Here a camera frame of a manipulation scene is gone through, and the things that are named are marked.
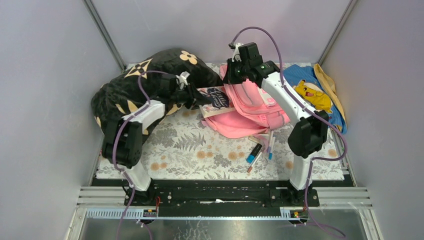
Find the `Little Women book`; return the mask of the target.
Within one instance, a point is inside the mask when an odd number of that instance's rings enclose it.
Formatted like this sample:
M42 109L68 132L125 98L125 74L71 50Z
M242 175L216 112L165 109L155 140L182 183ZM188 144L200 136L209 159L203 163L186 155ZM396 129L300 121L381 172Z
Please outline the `Little Women book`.
M225 114L235 111L235 107L231 99L226 93L224 86L203 87L197 89L209 104L200 106L200 111L204 118Z

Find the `black pillow with beige flowers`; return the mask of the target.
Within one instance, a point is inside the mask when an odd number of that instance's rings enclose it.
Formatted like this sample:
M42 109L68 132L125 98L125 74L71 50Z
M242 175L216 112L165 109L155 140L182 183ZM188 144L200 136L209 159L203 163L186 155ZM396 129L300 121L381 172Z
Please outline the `black pillow with beige flowers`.
M188 72L187 80L196 88L222 85L221 77L186 49L159 51L105 83L93 95L90 106L101 131L105 132L109 121L135 112L147 98L154 98L162 72L173 75Z

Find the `pink student backpack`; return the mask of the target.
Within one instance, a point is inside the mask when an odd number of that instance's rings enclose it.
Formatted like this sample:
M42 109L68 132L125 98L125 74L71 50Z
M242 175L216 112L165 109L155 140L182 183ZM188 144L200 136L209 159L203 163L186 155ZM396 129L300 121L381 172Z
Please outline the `pink student backpack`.
M237 139L267 133L290 122L288 115L256 83L247 80L240 84L224 84L224 91L234 110L210 117L202 123L226 138Z

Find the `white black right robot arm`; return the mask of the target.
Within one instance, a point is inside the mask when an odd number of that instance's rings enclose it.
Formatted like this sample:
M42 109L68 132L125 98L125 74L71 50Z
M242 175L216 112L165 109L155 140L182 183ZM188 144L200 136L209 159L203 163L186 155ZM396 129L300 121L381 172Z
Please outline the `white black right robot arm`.
M317 111L306 103L287 83L283 71L271 60L263 61L256 43L229 43L233 55L227 60L224 82L230 85L247 80L257 84L269 94L287 114L293 130L287 142L294 154L293 170L289 177L292 189L287 191L287 201L293 206L301 205L306 199L307 189L312 183L310 166L312 158L327 141L328 126L325 111Z

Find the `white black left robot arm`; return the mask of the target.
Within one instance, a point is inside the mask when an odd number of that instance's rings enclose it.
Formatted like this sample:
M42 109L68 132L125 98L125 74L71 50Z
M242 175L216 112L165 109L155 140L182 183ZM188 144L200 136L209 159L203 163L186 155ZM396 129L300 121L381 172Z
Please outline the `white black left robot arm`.
M211 104L211 100L201 94L193 83L188 82L188 72L175 75L157 71L157 74L159 86L152 97L147 95L142 78L138 77L138 86L146 97L145 104L134 112L108 122L101 149L102 156L124 176L130 188L137 191L135 197L144 206L155 200L155 192L149 188L152 178L141 162L143 144L149 132L173 108L197 109Z

